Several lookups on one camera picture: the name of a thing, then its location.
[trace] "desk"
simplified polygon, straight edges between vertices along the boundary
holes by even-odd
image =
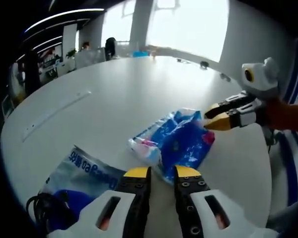
[[[23,141],[34,121],[59,107],[64,97],[85,90],[91,94],[55,113]],[[204,111],[240,91],[234,80],[226,82],[217,71],[171,57],[126,58],[78,69],[31,94],[4,124],[1,149],[8,179],[25,206],[74,144],[123,170],[143,166],[127,147],[129,138],[171,111]],[[265,226],[272,181],[260,126],[216,132],[199,170],[211,188],[221,189],[245,209],[250,221]],[[173,189],[153,176],[150,199],[146,234],[181,236]]]

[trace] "white round table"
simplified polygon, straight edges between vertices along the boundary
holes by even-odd
[[[74,144],[123,170],[143,166],[130,152],[129,138],[171,111],[203,112],[240,91],[217,71],[171,57],[120,59],[76,70],[40,88],[7,119],[1,150],[8,179],[25,206]],[[65,107],[85,92],[90,94]],[[243,207],[248,220],[264,227],[272,181],[260,126],[215,136],[199,168],[202,176]],[[181,237],[172,187],[155,176],[152,180],[146,237]]]

